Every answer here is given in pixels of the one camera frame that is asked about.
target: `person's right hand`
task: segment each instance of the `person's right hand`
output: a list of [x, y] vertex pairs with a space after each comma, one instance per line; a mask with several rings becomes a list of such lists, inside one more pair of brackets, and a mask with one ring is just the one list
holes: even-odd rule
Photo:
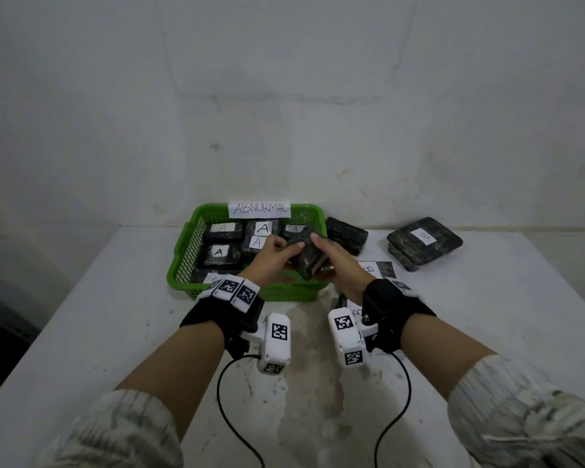
[[344, 292], [347, 299], [362, 305], [362, 293], [372, 281], [377, 279], [364, 271], [356, 259], [340, 244], [326, 240], [320, 235], [311, 235], [312, 243], [328, 255], [334, 269], [320, 271], [314, 279], [321, 282], [334, 283]]

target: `white table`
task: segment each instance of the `white table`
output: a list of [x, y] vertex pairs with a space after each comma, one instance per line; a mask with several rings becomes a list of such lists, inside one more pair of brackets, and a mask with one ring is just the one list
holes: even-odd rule
[[[0, 467], [24, 465], [177, 329], [193, 305], [164, 280], [179, 232], [123, 227], [95, 259], [0, 388]], [[386, 235], [371, 231], [359, 259], [389, 260]], [[397, 275], [452, 325], [585, 398], [585, 303], [522, 235], [460, 235], [460, 250], [416, 273], [395, 265]], [[337, 365], [326, 321], [334, 296], [330, 287], [313, 303], [266, 304], [265, 313], [292, 321], [292, 364], [265, 376], [245, 360], [225, 375], [227, 414], [269, 467], [372, 466], [377, 436], [405, 402], [405, 379], [390, 356], [372, 355], [367, 368]], [[228, 361], [226, 354], [221, 366]], [[382, 442], [379, 466], [468, 467], [444, 401], [406, 366], [412, 404]], [[258, 466], [224, 424], [214, 389], [182, 443], [186, 460]]]

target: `green plastic basket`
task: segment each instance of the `green plastic basket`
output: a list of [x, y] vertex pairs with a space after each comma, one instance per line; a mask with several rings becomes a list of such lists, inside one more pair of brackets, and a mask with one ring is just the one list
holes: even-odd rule
[[[185, 291], [193, 300], [208, 284], [194, 284], [190, 282], [191, 274], [195, 269], [195, 260], [202, 246], [202, 236], [206, 226], [211, 223], [226, 223], [230, 220], [226, 203], [209, 203], [202, 205], [193, 213], [191, 221], [185, 223], [182, 233], [173, 250], [172, 265], [167, 271], [167, 283], [172, 289]], [[316, 205], [307, 203], [293, 203], [291, 217], [281, 218], [282, 223], [302, 223], [327, 236], [323, 211]], [[295, 271], [282, 270], [282, 276], [290, 276], [294, 283], [269, 284], [260, 290], [260, 296], [266, 301], [311, 302], [316, 299], [319, 290], [327, 286], [314, 279], [304, 281]]]

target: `striped sleeve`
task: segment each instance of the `striped sleeve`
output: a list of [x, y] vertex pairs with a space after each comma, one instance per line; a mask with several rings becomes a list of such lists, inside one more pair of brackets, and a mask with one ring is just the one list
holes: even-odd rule
[[171, 412], [156, 397], [124, 390], [96, 401], [33, 466], [180, 468], [183, 457]]
[[585, 401], [527, 363], [488, 356], [448, 402], [453, 430], [482, 466], [585, 467]]

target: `black cable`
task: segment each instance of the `black cable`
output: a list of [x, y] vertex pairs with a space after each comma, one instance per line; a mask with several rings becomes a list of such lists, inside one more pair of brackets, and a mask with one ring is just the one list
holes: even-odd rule
[[398, 361], [398, 363], [401, 365], [401, 368], [403, 368], [403, 371], [406, 372], [406, 378], [407, 378], [407, 401], [406, 401], [406, 406], [403, 408], [403, 410], [400, 411], [399, 414], [398, 414], [398, 416], [396, 416], [394, 418], [394, 420], [388, 424], [388, 426], [383, 430], [383, 432], [381, 433], [381, 435], [377, 439], [377, 443], [375, 444], [375, 468], [377, 468], [377, 451], [379, 450], [379, 442], [381, 442], [381, 439], [384, 438], [383, 436], [386, 434], [386, 432], [388, 432], [388, 430], [390, 430], [390, 427], [393, 426], [394, 424], [396, 424], [397, 421], [401, 417], [403, 417], [403, 414], [406, 413], [406, 410], [409, 407], [409, 403], [412, 400], [412, 381], [409, 379], [409, 374], [408, 374], [408, 372], [406, 370], [406, 365], [404, 365], [403, 362], [398, 358], [398, 356], [395, 355], [393, 352], [390, 352], [389, 354], [391, 354], [392, 356], [394, 356], [396, 358], [396, 360]]
[[258, 453], [257, 450], [255, 448], [253, 448], [247, 440], [245, 440], [244, 438], [242, 438], [241, 434], [239, 434], [238, 432], [236, 432], [236, 429], [234, 427], [232, 427], [232, 424], [229, 423], [228, 418], [225, 416], [225, 412], [223, 412], [223, 407], [221, 406], [221, 398], [219, 397], [219, 388], [221, 387], [221, 378], [223, 377], [223, 373], [225, 372], [226, 369], [228, 369], [230, 366], [232, 366], [232, 364], [234, 364], [235, 362], [237, 362], [237, 361], [239, 361], [239, 360], [241, 360], [243, 358], [260, 359], [260, 355], [257, 355], [257, 354], [246, 354], [245, 356], [241, 356], [240, 358], [233, 359], [232, 361], [230, 361], [229, 363], [226, 364], [225, 368], [223, 368], [223, 370], [221, 371], [221, 374], [219, 375], [219, 380], [216, 382], [216, 402], [217, 402], [217, 404], [219, 404], [219, 410], [221, 411], [221, 415], [223, 417], [223, 420], [225, 421], [225, 423], [227, 424], [227, 426], [229, 427], [229, 429], [232, 432], [234, 432], [234, 435], [236, 437], [238, 437], [238, 439], [241, 440], [242, 443], [253, 452], [253, 454], [259, 460], [260, 466], [262, 468], [265, 468], [265, 461], [260, 456], [260, 453]]

